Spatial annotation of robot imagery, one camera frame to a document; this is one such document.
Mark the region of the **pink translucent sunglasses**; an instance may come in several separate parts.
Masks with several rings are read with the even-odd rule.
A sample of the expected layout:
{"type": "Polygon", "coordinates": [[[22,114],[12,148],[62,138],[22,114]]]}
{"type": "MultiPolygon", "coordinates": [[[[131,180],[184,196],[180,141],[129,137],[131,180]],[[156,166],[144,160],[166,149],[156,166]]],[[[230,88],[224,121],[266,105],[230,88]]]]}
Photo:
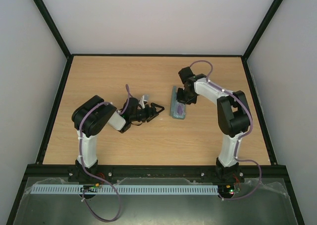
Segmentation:
{"type": "Polygon", "coordinates": [[[186,106],[182,103],[177,103],[174,109],[174,115],[176,117],[183,117],[185,115],[186,106]]]}

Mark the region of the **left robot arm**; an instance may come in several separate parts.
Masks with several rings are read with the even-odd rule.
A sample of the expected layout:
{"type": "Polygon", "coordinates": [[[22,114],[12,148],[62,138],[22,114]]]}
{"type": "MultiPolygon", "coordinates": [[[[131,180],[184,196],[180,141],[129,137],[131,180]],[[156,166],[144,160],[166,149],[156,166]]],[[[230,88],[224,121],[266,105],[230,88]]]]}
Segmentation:
{"type": "Polygon", "coordinates": [[[76,109],[71,117],[78,135],[79,155],[75,168],[69,171],[68,181],[85,183],[97,181],[97,176],[105,178],[98,172],[97,140],[98,134],[107,124],[124,133],[133,123],[150,122],[163,111],[163,106],[148,104],[145,95],[140,100],[129,96],[120,110],[100,96],[93,96],[76,109]]]}

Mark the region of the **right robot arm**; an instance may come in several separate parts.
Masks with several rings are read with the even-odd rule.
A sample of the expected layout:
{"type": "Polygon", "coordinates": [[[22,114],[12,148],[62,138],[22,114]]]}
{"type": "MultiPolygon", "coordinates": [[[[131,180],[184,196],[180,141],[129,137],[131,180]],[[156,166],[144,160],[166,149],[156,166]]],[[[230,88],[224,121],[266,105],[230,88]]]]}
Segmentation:
{"type": "Polygon", "coordinates": [[[178,102],[190,105],[203,96],[216,105],[218,126],[223,133],[222,147],[216,159],[215,174],[220,181],[229,180],[233,174],[239,175],[238,153],[242,139],[253,129],[253,120],[242,91],[230,91],[207,79],[204,74],[195,75],[191,68],[178,72],[184,85],[178,88],[178,102]]]}

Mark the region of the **grey glasses case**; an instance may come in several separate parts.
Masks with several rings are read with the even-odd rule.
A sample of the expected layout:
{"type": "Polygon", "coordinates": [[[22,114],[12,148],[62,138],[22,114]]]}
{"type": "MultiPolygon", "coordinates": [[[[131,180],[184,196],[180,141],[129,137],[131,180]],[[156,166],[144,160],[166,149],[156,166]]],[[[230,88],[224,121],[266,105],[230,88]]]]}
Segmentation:
{"type": "Polygon", "coordinates": [[[171,102],[170,102],[170,113],[169,115],[173,119],[184,120],[186,116],[186,106],[176,99],[177,96],[177,87],[173,86],[171,93],[171,102]]]}

